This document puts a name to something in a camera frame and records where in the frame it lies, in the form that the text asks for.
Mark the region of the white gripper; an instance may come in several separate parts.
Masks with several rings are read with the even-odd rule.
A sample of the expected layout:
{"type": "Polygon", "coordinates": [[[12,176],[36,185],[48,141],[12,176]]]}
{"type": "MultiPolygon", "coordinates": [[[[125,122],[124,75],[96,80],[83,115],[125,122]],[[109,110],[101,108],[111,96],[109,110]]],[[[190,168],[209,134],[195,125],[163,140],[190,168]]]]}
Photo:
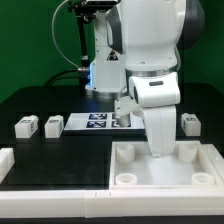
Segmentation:
{"type": "Polygon", "coordinates": [[[130,97],[121,97],[114,101],[114,112],[121,127],[131,125],[130,114],[143,119],[145,133],[151,154],[154,157],[173,152],[176,140],[176,107],[140,106],[130,97]]]}

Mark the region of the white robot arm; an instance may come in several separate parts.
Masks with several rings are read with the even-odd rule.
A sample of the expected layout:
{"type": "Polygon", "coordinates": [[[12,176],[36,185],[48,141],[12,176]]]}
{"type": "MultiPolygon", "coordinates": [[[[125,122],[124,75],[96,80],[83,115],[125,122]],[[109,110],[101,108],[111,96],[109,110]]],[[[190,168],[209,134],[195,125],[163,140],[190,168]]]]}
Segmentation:
{"type": "Polygon", "coordinates": [[[154,156],[173,151],[180,102],[179,51],[205,26],[200,0],[84,0],[95,17],[88,94],[115,100],[116,119],[143,118],[154,156]]]}

